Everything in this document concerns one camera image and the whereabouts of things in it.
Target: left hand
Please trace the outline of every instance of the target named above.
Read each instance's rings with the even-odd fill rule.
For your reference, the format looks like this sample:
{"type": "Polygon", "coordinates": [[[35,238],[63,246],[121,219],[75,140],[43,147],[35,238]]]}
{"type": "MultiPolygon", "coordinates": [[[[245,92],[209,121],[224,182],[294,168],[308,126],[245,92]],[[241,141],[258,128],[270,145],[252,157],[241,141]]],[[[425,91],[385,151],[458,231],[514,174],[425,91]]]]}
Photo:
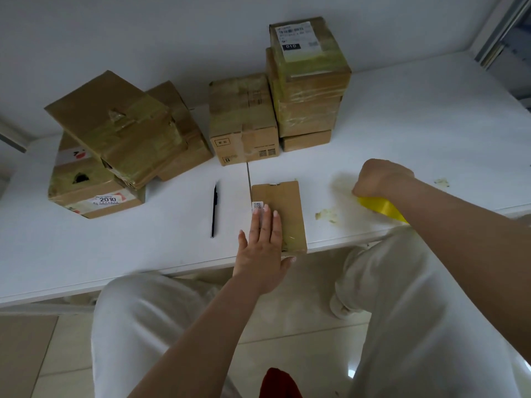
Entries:
{"type": "Polygon", "coordinates": [[[262,227],[260,210],[253,211],[249,242],[243,230],[238,235],[238,254],[234,265],[233,277],[247,277],[256,282],[260,294],[268,294],[280,285],[295,257],[284,258],[282,252],[282,223],[277,211],[271,214],[266,204],[263,209],[262,227]]]}

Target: forearm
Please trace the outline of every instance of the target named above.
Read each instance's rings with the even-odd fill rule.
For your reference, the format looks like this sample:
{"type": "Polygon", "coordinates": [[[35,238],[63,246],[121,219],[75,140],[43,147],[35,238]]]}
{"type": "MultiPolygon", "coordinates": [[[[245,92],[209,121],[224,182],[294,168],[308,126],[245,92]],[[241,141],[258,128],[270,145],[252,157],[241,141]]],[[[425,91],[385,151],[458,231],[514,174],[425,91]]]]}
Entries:
{"type": "Polygon", "coordinates": [[[230,279],[129,397],[218,398],[238,340],[258,300],[256,289],[244,277],[230,279]]]}
{"type": "Polygon", "coordinates": [[[487,319],[530,360],[531,229],[412,177],[391,177],[382,193],[487,319]]]}

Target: cardboard box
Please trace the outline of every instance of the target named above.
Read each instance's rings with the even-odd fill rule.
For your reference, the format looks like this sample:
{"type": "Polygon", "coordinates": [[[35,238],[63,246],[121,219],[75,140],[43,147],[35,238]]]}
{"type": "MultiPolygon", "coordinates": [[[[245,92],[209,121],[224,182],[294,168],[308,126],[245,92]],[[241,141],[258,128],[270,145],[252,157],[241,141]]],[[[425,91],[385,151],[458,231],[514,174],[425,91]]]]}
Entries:
{"type": "Polygon", "coordinates": [[[210,142],[222,166],[278,156],[277,121],[265,74],[210,83],[210,142]]]}
{"type": "Polygon", "coordinates": [[[50,178],[48,199],[92,219],[143,204],[145,187],[135,190],[126,186],[64,133],[50,178]]]}
{"type": "Polygon", "coordinates": [[[322,17],[269,25],[269,36],[287,101],[343,95],[352,72],[322,17]]]}
{"type": "Polygon", "coordinates": [[[179,174],[210,160],[214,156],[210,152],[207,140],[204,139],[199,126],[181,99],[179,92],[177,92],[175,86],[170,81],[166,81],[146,93],[170,108],[171,116],[175,120],[175,124],[182,137],[188,144],[186,151],[180,153],[166,167],[159,171],[158,177],[161,180],[173,179],[179,174]]]}
{"type": "Polygon", "coordinates": [[[280,89],[278,70],[271,48],[265,50],[266,73],[278,122],[279,137],[316,133],[333,129],[342,97],[286,101],[280,89]]]}
{"type": "Polygon", "coordinates": [[[187,148],[169,108],[110,71],[45,110],[135,189],[187,148]]]}
{"type": "Polygon", "coordinates": [[[282,251],[306,253],[306,233],[299,194],[298,181],[280,184],[258,184],[251,188],[252,206],[255,202],[269,204],[277,210],[282,220],[282,251]]]}
{"type": "Polygon", "coordinates": [[[301,150],[316,145],[328,144],[332,137],[332,130],[321,131],[319,133],[310,133],[296,135],[294,137],[285,137],[280,140],[284,152],[301,150]]]}

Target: yellow tape roll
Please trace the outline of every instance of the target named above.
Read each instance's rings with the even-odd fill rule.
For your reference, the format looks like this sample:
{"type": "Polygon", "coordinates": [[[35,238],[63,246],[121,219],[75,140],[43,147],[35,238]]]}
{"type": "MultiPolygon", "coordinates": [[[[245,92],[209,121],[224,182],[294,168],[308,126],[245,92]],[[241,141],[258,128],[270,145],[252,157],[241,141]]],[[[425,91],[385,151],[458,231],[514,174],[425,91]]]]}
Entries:
{"type": "Polygon", "coordinates": [[[385,198],[358,197],[358,201],[371,211],[379,212],[390,218],[407,223],[407,220],[398,212],[398,209],[385,198]]]}

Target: leg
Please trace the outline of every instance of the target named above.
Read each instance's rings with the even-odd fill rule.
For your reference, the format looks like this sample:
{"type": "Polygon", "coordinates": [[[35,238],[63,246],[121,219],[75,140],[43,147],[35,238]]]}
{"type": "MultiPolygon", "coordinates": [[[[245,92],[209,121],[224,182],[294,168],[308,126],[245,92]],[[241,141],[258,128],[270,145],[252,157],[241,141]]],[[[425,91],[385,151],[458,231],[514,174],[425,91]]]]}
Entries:
{"type": "MultiPolygon", "coordinates": [[[[92,326],[96,398],[128,396],[217,292],[208,283],[154,274],[110,282],[98,299],[92,326]]],[[[239,396],[227,379],[222,397],[239,396]]]]}
{"type": "Polygon", "coordinates": [[[352,397],[517,397],[505,341],[412,229],[350,257],[335,285],[372,313],[352,397]]]}

